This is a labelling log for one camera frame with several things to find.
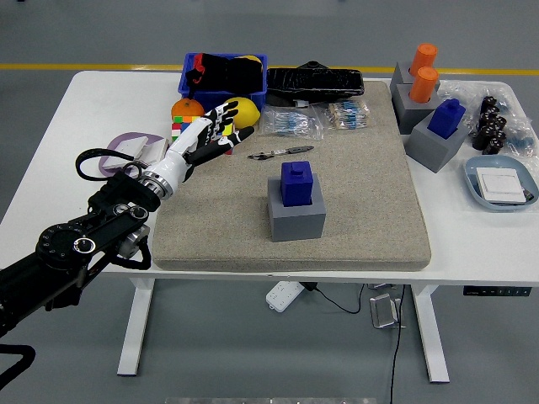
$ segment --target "gray square holder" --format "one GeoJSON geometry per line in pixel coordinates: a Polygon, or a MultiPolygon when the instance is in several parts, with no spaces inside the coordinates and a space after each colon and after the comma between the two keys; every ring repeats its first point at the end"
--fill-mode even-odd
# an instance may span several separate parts
{"type": "MultiPolygon", "coordinates": [[[[414,84],[415,77],[410,74],[410,67],[412,67],[411,61],[398,61],[395,66],[395,71],[391,77],[391,83],[389,84],[389,91],[391,96],[397,89],[397,84],[414,84]]],[[[440,80],[436,82],[435,91],[440,88],[440,80]]]]}
{"type": "Polygon", "coordinates": [[[428,128],[434,112],[419,122],[404,145],[406,154],[430,171],[438,173],[461,148],[468,135],[468,128],[459,124],[451,136],[444,139],[428,128]]]}
{"type": "Polygon", "coordinates": [[[318,175],[312,175],[312,194],[310,205],[283,205],[280,194],[280,177],[268,178],[268,211],[273,242],[307,240],[322,236],[326,220],[326,206],[323,203],[322,190],[318,175]]]}
{"type": "Polygon", "coordinates": [[[411,89],[411,84],[398,84],[397,90],[392,96],[398,130],[401,132],[401,135],[412,133],[412,129],[441,104],[441,99],[434,90],[428,102],[423,104],[416,103],[408,96],[411,89]]]}

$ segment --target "orange peg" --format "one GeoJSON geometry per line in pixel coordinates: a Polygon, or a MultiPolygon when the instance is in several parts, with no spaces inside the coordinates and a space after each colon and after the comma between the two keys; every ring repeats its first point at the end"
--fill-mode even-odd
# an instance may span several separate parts
{"type": "Polygon", "coordinates": [[[433,67],[421,67],[410,90],[410,99],[420,104],[429,102],[439,76],[433,67]]]}
{"type": "Polygon", "coordinates": [[[421,67],[432,67],[435,62],[438,48],[432,44],[421,44],[415,52],[414,61],[410,67],[410,74],[416,76],[421,67]]]}

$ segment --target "lemon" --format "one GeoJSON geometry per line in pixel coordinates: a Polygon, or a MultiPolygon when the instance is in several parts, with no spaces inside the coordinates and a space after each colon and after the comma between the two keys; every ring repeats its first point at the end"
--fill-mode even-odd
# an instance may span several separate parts
{"type": "Polygon", "coordinates": [[[234,97],[227,100],[228,103],[237,101],[237,115],[234,116],[234,125],[236,129],[243,129],[247,126],[256,124],[256,121],[260,118],[260,111],[256,108],[256,105],[249,98],[234,97]]]}
{"type": "Polygon", "coordinates": [[[245,55],[245,56],[236,56],[244,59],[250,59],[251,61],[257,61],[258,63],[262,64],[262,61],[256,57],[255,55],[245,55]]]}

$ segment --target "blue plastic basket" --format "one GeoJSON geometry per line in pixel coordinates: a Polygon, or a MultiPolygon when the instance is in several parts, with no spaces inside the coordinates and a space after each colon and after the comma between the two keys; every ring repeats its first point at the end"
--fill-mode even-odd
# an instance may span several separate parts
{"type": "MultiPolygon", "coordinates": [[[[187,55],[185,55],[183,73],[193,69],[195,55],[198,55],[199,53],[200,52],[188,53],[187,55]]],[[[245,54],[243,53],[214,53],[212,55],[224,56],[228,59],[232,59],[233,57],[237,56],[245,56],[245,54]]],[[[202,106],[204,107],[204,111],[207,112],[210,109],[214,109],[216,106],[223,104],[225,101],[232,97],[249,98],[254,102],[254,104],[259,110],[262,110],[262,107],[264,106],[264,103],[266,101],[266,91],[268,89],[268,85],[266,83],[266,75],[268,71],[268,57],[266,55],[252,55],[258,57],[262,61],[262,91],[250,94],[234,94],[229,93],[228,91],[197,90],[195,92],[194,99],[196,99],[199,103],[202,104],[202,106]]],[[[187,86],[187,82],[185,81],[184,74],[182,74],[182,78],[179,81],[178,93],[182,94],[182,98],[186,98],[189,96],[189,87],[187,86]]]]}

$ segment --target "rubik's cube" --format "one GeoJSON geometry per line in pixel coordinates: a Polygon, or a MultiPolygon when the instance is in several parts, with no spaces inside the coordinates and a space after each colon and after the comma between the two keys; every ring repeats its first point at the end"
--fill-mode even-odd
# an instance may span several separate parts
{"type": "Polygon", "coordinates": [[[174,116],[172,123],[172,141],[176,141],[182,130],[186,130],[191,123],[199,119],[200,116],[174,116]]]}
{"type": "MultiPolygon", "coordinates": [[[[183,130],[186,130],[189,125],[199,119],[200,116],[174,116],[174,122],[172,123],[172,141],[176,141],[178,136],[181,135],[183,130]]],[[[221,133],[221,136],[228,136],[234,132],[234,124],[225,126],[225,129],[221,133]]],[[[234,149],[230,149],[225,154],[232,154],[234,149]]]]}

